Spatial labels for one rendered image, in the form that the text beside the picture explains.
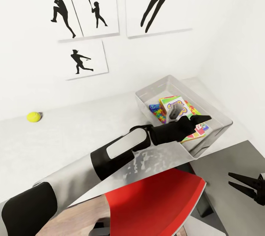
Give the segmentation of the jigsaw puzzle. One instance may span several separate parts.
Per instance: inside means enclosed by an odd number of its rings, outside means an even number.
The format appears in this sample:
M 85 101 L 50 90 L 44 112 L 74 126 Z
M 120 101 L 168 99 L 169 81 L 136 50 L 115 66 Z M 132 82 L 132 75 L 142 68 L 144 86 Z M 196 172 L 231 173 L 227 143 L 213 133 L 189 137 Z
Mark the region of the jigsaw puzzle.
M 187 100 L 185 100 L 184 102 L 187 104 L 188 108 L 191 110 L 191 112 L 193 113 L 193 115 L 201 115 Z M 163 111 L 162 113 L 166 117 L 165 112 Z
M 154 112 L 153 114 L 157 117 L 158 120 L 160 120 L 160 122 L 162 124 L 166 124 L 166 117 L 162 112 L 163 112 L 163 108 L 159 109 L 158 111 Z

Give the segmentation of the board game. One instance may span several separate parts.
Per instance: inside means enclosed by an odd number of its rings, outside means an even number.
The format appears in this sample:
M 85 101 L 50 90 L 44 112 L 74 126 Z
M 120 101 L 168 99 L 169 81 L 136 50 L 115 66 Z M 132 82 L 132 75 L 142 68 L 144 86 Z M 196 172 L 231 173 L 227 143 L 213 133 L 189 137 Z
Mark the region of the board game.
M 202 127 L 202 129 L 203 129 L 204 131 L 206 131 L 206 130 L 209 129 L 209 127 L 208 127 L 204 122 L 200 123 L 200 126 Z
M 157 105 L 149 105 L 149 109 L 152 113 L 158 111 L 159 109 L 162 109 L 162 106 L 160 104 Z
M 188 108 L 187 104 L 184 102 L 184 100 L 182 99 L 181 96 L 165 97 L 165 98 L 159 99 L 159 103 L 162 106 L 163 111 L 165 112 L 166 115 L 167 115 L 169 109 L 171 108 L 172 104 L 175 104 L 175 103 L 181 103 L 181 104 L 183 104 L 183 110 L 180 112 L 180 114 L 176 118 L 177 120 L 179 120 L 181 118 L 181 116 L 185 116 L 185 115 L 190 120 L 190 117 L 193 115 L 193 113 Z M 184 143 L 186 141 L 190 141 L 190 140 L 194 140 L 194 139 L 198 139 L 198 138 L 203 138 L 204 136 L 206 136 L 206 133 L 204 132 L 204 130 L 202 129 L 202 127 L 200 126 L 200 124 L 197 124 L 196 125 L 195 130 L 196 130 L 195 133 L 187 136 L 180 143 L 182 144 L 182 143 Z

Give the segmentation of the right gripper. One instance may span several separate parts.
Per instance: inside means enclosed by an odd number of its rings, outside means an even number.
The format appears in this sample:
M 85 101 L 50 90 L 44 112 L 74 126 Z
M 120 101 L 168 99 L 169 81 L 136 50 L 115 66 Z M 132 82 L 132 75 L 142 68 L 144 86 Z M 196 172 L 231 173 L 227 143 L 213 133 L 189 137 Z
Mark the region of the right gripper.
M 228 181 L 229 185 L 231 185 L 232 187 L 241 191 L 242 193 L 248 195 L 249 197 L 254 199 L 254 201 L 256 201 L 258 204 L 260 204 L 262 206 L 265 205 L 265 180 L 260 180 L 260 179 L 257 180 L 257 179 L 251 178 L 251 177 L 246 177 L 246 176 L 234 174 L 231 172 L 229 172 L 228 175 L 231 176 L 232 178 L 254 188 L 255 190 L 257 190 L 257 193 L 254 192 L 253 189 L 250 189 L 248 187 L 245 187 L 245 186 L 242 186 L 242 185 L 230 182 L 230 181 Z

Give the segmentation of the tennis ball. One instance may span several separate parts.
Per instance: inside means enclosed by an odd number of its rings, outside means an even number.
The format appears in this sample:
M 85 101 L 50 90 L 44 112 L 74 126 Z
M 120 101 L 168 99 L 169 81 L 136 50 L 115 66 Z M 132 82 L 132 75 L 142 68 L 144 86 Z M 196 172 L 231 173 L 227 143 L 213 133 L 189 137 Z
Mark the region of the tennis ball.
M 26 118 L 29 122 L 35 123 L 40 120 L 40 114 L 38 112 L 31 112 Z

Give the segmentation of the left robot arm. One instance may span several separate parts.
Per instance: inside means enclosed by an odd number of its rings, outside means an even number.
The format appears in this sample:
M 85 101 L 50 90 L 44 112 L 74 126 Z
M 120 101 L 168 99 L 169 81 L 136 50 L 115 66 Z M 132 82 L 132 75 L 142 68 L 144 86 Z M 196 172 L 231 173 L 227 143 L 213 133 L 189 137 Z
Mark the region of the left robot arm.
M 134 126 L 125 136 L 98 148 L 36 182 L 26 190 L 0 203 L 0 236 L 35 236 L 47 222 L 82 195 L 131 162 L 133 152 L 169 142 L 181 142 L 196 132 L 197 124 L 209 115 L 176 118 L 183 104 L 172 104 L 166 124 Z

